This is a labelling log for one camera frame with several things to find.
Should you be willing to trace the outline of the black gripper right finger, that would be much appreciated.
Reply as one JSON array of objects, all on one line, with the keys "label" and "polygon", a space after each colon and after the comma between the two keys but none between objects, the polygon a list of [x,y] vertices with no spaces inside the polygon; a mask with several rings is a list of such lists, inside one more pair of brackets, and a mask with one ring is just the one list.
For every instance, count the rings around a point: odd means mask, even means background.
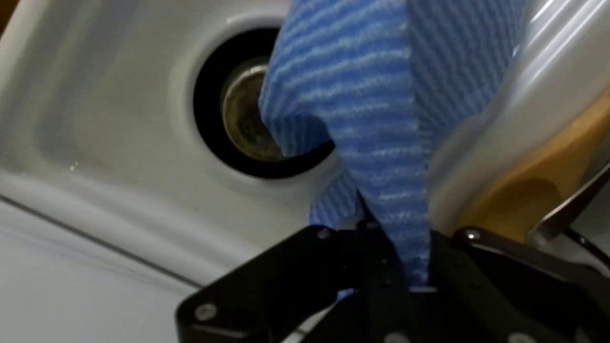
[{"label": "black gripper right finger", "polygon": [[430,281],[443,292],[466,292],[470,258],[439,231],[432,233],[432,273]]}]

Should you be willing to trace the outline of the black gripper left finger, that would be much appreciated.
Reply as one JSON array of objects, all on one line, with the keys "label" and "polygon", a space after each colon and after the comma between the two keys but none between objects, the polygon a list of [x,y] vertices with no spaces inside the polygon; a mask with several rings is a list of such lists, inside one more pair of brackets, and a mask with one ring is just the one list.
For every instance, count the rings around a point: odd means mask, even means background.
[{"label": "black gripper left finger", "polygon": [[357,233],[367,290],[376,296],[401,294],[405,290],[403,264],[369,207],[363,207]]}]

